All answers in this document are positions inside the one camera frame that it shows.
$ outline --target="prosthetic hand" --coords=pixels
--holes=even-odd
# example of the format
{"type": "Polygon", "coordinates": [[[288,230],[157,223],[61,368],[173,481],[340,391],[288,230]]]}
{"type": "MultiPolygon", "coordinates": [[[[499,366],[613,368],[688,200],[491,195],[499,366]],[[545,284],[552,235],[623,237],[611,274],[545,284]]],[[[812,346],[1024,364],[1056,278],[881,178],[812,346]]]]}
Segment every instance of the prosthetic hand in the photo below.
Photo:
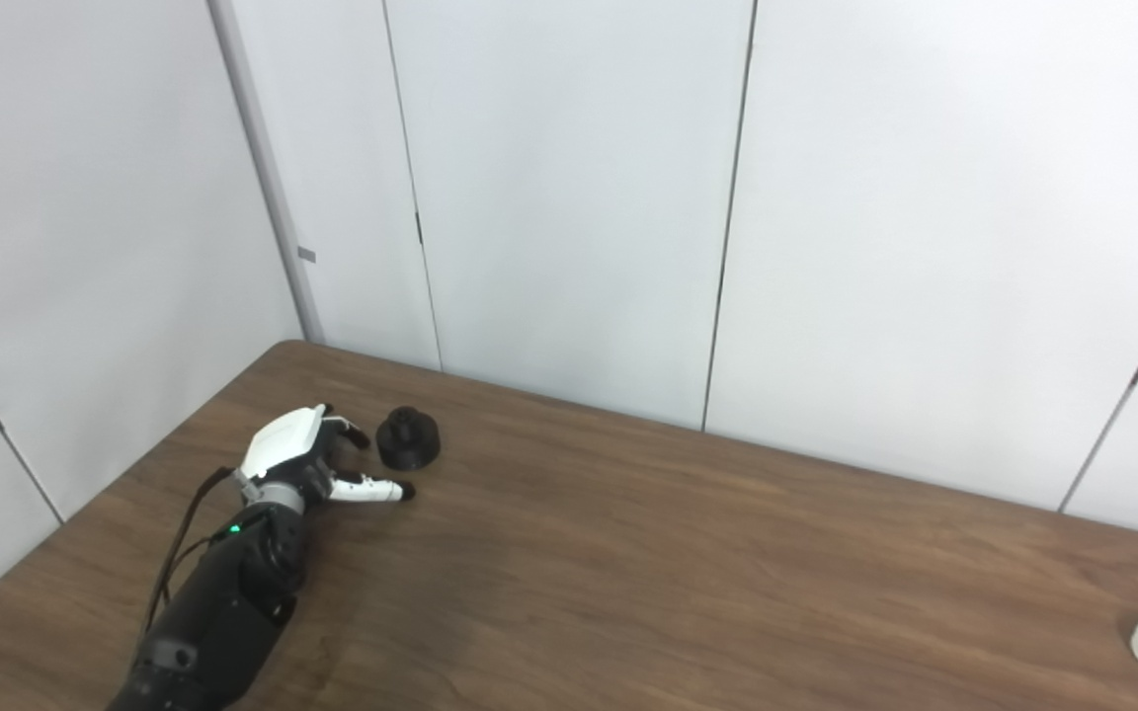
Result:
{"type": "Polygon", "coordinates": [[[167,595],[178,544],[195,513],[198,491],[178,532],[149,604],[145,634],[122,691],[108,711],[218,711],[244,696],[292,618],[304,580],[304,516],[325,501],[406,501],[410,482],[333,471],[336,441],[360,449],[371,441],[329,406],[294,410],[253,437],[234,478],[244,511],[203,539],[207,551],[172,602],[167,595]]]}

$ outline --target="black object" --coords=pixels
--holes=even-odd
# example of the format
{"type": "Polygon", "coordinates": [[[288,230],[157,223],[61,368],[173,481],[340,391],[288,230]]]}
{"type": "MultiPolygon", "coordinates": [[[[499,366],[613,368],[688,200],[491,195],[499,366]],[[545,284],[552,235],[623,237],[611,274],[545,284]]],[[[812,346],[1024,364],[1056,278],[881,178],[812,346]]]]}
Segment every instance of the black object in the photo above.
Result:
{"type": "Polygon", "coordinates": [[[419,410],[395,408],[377,428],[376,447],[386,468],[399,472],[426,468],[442,452],[438,423],[419,410]]]}
{"type": "Polygon", "coordinates": [[[244,696],[292,618],[303,535],[302,514],[277,504],[249,505],[218,529],[108,711],[218,711],[244,696]]]}

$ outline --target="wooden table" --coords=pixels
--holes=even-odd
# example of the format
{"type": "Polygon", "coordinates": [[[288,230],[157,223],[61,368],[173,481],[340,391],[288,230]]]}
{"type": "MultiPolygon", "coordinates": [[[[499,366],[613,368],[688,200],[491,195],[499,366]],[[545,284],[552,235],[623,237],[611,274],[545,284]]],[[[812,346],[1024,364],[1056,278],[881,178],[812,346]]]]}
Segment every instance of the wooden table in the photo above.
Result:
{"type": "Polygon", "coordinates": [[[1138,708],[1138,532],[284,342],[0,580],[0,710],[104,708],[196,485],[324,400],[417,405],[442,458],[318,513],[236,708],[1138,708]]]}

